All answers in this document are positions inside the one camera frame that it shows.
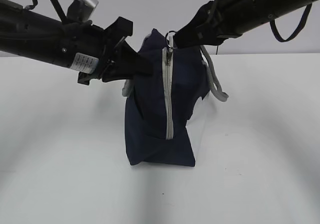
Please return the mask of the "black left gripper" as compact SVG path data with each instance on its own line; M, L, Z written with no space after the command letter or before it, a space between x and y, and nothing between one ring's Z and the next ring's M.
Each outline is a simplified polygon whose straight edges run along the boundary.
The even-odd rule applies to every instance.
M65 26L59 41L58 63L78 72L77 82L89 85L92 79L102 82L132 79L134 75L152 75L153 65L125 41L132 36L133 22L118 17L103 29L91 21Z

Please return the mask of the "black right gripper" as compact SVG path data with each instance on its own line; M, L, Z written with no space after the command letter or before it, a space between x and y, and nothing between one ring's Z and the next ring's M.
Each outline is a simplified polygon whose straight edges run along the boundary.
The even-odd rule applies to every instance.
M242 36L228 22L222 8L223 0L210 0L202 5L191 21L174 35L177 48L200 45L218 46L229 38Z

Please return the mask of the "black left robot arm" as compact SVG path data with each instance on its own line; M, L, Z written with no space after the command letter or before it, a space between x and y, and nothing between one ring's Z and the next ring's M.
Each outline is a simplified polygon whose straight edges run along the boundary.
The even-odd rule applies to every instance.
M126 42L133 22L118 17L103 29L92 21L66 23L0 0L1 51L78 72L77 82L89 85L151 76L153 66Z

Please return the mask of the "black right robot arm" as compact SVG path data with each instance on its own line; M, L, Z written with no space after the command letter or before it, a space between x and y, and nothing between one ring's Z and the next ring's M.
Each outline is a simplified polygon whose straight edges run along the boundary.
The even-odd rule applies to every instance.
M173 40L178 48L219 46L229 38L239 38L269 23L276 40L288 42L305 27L315 1L318 0L211 0L201 6L192 20L174 34ZM297 28L288 38L282 38L275 20L301 7L305 10Z

